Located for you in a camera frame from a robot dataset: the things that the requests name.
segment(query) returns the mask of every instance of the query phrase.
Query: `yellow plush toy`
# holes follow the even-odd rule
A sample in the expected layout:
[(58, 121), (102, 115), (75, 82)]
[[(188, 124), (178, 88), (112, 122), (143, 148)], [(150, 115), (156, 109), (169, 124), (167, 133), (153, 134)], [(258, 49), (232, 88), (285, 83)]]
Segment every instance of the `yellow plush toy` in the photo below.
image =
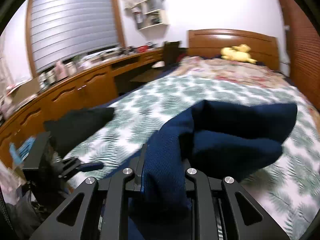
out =
[(221, 49), (221, 58), (255, 64), (257, 60), (250, 58), (249, 51), (250, 47), (245, 44), (232, 46), (232, 48), (223, 48)]

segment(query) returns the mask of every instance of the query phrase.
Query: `red container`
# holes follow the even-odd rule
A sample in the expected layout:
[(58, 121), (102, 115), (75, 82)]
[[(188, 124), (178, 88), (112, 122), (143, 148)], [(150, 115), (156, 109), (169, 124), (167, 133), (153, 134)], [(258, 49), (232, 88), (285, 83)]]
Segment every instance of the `red container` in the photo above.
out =
[(142, 52), (145, 52), (146, 50), (148, 49), (148, 46), (140, 46), (140, 47), (137, 47), (137, 51), (139, 53), (142, 53)]

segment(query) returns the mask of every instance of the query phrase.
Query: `window blind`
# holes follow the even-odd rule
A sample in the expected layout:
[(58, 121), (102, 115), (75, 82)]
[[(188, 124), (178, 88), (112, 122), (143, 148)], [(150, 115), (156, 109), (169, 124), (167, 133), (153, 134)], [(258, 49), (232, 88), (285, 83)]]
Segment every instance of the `window blind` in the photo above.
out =
[(61, 59), (118, 44), (111, 0), (33, 0), (31, 43), (36, 71)]

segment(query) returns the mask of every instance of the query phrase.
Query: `metal screw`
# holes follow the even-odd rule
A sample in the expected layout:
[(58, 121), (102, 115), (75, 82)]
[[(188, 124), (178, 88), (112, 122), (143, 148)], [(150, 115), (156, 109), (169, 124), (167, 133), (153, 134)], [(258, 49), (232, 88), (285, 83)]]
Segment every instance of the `metal screw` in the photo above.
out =
[(225, 177), (224, 181), (228, 184), (232, 184), (235, 180), (233, 179), (233, 177)]
[(189, 174), (196, 174), (196, 173), (197, 173), (197, 170), (194, 169), (194, 168), (189, 168), (189, 169), (187, 169), (187, 173), (189, 173)]
[(132, 172), (132, 169), (130, 169), (130, 168), (125, 168), (125, 169), (123, 169), (122, 170), (122, 172), (124, 173), (124, 174), (130, 174), (131, 172)]
[(94, 177), (88, 177), (85, 179), (86, 184), (92, 184), (94, 183), (95, 179)]

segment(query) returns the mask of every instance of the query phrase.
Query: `leaf print bed sheet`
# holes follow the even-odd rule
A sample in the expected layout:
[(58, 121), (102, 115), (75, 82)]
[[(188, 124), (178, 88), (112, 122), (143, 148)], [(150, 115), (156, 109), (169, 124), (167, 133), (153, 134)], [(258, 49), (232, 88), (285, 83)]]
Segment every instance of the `leaf print bed sheet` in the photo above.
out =
[(140, 149), (165, 122), (203, 99), (246, 106), (297, 104), (297, 122), (283, 143), (282, 156), (241, 185), (292, 240), (299, 239), (320, 208), (320, 142), (308, 104), (292, 86), (260, 88), (192, 75), (166, 76), (150, 82), (112, 104), (113, 120), (65, 156), (105, 164), (100, 171), (79, 172), (70, 184), (77, 187), (89, 176), (102, 179)]

